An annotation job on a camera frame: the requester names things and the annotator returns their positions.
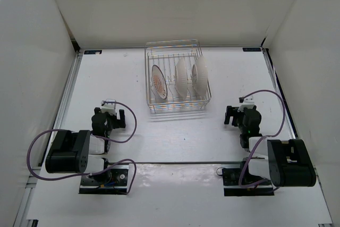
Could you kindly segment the flower patterned plate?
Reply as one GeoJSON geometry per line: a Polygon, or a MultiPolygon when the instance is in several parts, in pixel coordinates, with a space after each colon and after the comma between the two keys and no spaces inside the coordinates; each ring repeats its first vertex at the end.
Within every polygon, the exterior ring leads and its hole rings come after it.
{"type": "Polygon", "coordinates": [[[204,56],[200,56],[192,67],[193,88],[200,97],[205,97],[208,88],[208,68],[204,56]]]}

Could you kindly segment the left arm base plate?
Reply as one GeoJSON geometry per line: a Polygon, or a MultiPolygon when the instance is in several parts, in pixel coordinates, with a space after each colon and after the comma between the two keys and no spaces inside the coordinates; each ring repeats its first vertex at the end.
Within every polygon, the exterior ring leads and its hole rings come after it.
{"type": "Polygon", "coordinates": [[[83,195],[124,195],[128,191],[129,166],[118,165],[99,177],[82,176],[79,194],[83,195]]]}

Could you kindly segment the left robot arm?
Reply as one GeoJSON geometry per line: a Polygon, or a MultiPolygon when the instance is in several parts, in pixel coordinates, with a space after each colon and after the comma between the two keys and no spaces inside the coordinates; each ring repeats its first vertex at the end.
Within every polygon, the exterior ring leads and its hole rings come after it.
{"type": "Polygon", "coordinates": [[[116,112],[115,104],[94,109],[91,130],[58,131],[48,152],[45,168],[48,173],[83,173],[90,155],[107,154],[111,147],[109,137],[114,129],[126,128],[125,111],[116,112]]]}

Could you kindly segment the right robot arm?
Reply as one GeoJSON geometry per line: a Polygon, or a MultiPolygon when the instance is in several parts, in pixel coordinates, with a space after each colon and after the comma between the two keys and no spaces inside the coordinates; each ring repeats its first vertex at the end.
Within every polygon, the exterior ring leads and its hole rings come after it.
{"type": "Polygon", "coordinates": [[[224,124],[239,128],[240,145],[251,158],[244,158],[238,168],[223,169],[224,184],[313,187],[317,177],[304,141],[265,137],[260,133],[260,123],[256,106],[227,106],[224,124]]]}

